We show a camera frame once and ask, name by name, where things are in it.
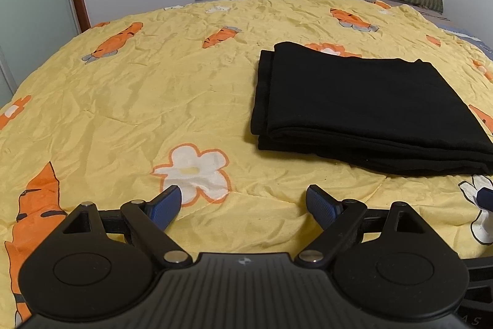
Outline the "black cloth garment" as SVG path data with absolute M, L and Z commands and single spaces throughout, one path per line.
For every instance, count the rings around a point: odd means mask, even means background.
M 260 54 L 251 133 L 260 150 L 383 174 L 488 175 L 492 142 L 421 60 L 340 57 L 295 43 Z

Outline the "yellow carrot print bedspread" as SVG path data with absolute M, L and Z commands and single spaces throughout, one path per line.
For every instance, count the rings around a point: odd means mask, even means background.
M 404 178 L 261 152 L 250 132 L 260 52 L 289 41 L 335 56 L 423 60 L 477 113 L 492 63 L 417 9 L 389 1 L 220 0 L 100 23 L 62 47 L 1 110 L 1 325 L 19 266 L 80 202 L 105 210 L 184 189 L 169 236 L 190 254 L 287 252 L 319 234 L 317 184 L 372 208 L 408 202 L 464 258 L 492 253 L 492 218 L 462 175 Z

